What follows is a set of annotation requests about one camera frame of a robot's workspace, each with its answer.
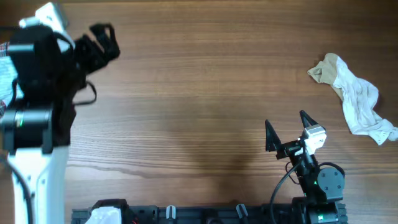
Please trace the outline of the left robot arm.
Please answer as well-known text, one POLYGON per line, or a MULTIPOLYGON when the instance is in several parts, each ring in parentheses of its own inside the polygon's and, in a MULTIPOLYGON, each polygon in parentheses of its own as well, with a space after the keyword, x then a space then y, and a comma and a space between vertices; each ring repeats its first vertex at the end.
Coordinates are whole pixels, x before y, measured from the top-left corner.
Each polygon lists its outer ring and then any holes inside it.
POLYGON ((63 223, 65 170, 75 95, 92 87, 87 76, 119 57, 111 24, 70 41, 46 25, 22 28, 7 54, 16 69, 13 96, 1 118, 4 164, 12 172, 16 223, 63 223), (66 50, 59 42, 65 41, 66 50))

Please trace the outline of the light blue striped baby pants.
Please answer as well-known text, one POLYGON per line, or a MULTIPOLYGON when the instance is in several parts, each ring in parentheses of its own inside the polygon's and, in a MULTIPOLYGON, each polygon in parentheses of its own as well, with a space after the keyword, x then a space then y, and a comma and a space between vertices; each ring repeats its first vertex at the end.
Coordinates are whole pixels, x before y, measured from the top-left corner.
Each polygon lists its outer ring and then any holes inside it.
POLYGON ((0 61, 0 97, 5 104, 12 100, 12 81, 17 78, 17 71, 10 56, 1 57, 0 61))

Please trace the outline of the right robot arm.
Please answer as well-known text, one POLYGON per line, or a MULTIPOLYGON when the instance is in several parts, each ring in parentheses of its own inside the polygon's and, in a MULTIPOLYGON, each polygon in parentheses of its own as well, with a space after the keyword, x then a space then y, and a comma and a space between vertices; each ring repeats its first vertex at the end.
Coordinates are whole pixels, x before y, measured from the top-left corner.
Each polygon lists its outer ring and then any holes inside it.
POLYGON ((275 209, 275 198, 283 183, 295 174, 303 196, 292 199, 288 211, 289 223, 348 223, 346 205, 341 202, 345 171, 332 162, 317 161, 315 151, 323 147, 326 129, 304 110, 299 114, 303 131, 296 140, 286 143, 281 142, 271 122, 265 120, 266 151, 275 152, 278 160, 288 157, 292 164, 271 195, 269 220, 271 223, 283 222, 279 218, 280 212, 275 209))

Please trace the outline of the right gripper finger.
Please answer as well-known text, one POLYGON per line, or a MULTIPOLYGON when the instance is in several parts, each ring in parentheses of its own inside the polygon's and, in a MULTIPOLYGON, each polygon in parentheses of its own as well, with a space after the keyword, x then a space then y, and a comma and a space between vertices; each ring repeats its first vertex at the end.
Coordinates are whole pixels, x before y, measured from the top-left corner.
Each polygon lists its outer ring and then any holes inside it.
POLYGON ((304 110, 299 112, 304 128, 317 125, 318 123, 312 119, 304 110))
POLYGON ((267 119, 265 120, 266 127, 266 151, 278 151, 281 146, 281 141, 271 125, 271 122, 267 119))

